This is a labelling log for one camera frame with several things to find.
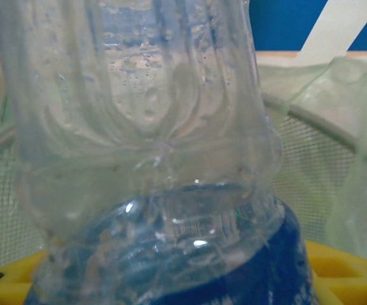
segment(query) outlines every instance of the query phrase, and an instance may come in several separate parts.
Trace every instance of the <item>yellow plastic tray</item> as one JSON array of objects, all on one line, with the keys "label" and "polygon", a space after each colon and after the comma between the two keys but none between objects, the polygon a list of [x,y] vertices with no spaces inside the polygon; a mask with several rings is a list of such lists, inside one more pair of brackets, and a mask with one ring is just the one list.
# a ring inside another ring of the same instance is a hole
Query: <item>yellow plastic tray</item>
[{"label": "yellow plastic tray", "polygon": [[[307,241],[321,305],[367,305],[367,260]],[[0,305],[22,305],[44,253],[0,268]]]}]

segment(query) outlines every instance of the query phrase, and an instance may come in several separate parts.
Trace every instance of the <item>crumpled plastic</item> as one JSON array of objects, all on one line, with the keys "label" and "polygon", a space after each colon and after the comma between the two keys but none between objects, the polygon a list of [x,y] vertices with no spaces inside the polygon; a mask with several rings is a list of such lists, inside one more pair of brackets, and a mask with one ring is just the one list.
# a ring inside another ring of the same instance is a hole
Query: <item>crumpled plastic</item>
[{"label": "crumpled plastic", "polygon": [[[294,110],[330,130],[346,145],[352,144],[354,162],[336,191],[326,174],[333,166],[331,162],[320,156],[301,159],[312,164],[322,162],[320,171],[297,173],[301,184],[306,179],[321,184],[321,192],[312,194],[309,184],[301,186],[310,196],[308,206],[306,201],[288,204],[297,214],[302,232],[304,222],[308,225],[302,215],[304,210],[317,213],[315,216],[323,221],[324,234],[315,241],[367,258],[367,62],[335,58],[324,65],[260,66],[259,71],[265,99],[271,101],[267,112],[276,128],[281,126],[288,111]],[[309,141],[306,139],[306,145],[312,144]],[[307,149],[306,154],[309,153],[313,150]],[[279,179],[286,179],[286,175],[280,172]]]}]

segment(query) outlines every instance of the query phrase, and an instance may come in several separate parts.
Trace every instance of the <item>plastic bottle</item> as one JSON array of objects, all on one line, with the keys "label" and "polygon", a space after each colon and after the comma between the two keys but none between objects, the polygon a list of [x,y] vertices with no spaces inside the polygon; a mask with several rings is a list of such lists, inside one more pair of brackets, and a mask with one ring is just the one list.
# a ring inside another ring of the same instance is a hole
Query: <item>plastic bottle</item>
[{"label": "plastic bottle", "polygon": [[248,1],[0,0],[26,304],[313,304]]}]

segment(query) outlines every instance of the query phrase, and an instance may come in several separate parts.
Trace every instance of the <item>clear plastic bag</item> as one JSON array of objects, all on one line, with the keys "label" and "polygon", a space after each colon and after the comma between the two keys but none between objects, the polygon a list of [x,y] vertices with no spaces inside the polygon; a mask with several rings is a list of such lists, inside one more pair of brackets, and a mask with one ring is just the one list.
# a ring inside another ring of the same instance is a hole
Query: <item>clear plastic bag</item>
[{"label": "clear plastic bag", "polygon": [[336,58],[312,67],[264,66],[260,77],[266,98],[277,100],[268,107],[277,128],[294,110],[355,152],[348,177],[340,183],[334,170],[345,155],[323,154],[323,144],[311,137],[285,136],[285,145],[298,142],[300,153],[277,180],[293,179],[300,194],[309,197],[289,202],[308,238],[367,258],[367,62]]}]

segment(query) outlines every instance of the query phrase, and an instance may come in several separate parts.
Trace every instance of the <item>mesh basket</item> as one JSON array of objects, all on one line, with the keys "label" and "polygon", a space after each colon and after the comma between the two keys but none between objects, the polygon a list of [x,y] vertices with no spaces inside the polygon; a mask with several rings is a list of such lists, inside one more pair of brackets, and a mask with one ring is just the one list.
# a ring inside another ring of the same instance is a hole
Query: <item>mesh basket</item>
[{"label": "mesh basket", "polygon": [[[15,134],[11,126],[0,127],[0,266],[43,248],[38,230],[15,197]],[[322,194],[336,196],[354,161],[354,150],[325,126],[308,121],[295,111],[288,114],[279,133],[284,142],[284,159],[274,191],[294,209],[304,237],[322,243],[332,203],[331,198]],[[306,176],[309,172],[314,173],[311,179],[299,181],[299,173]]]}]

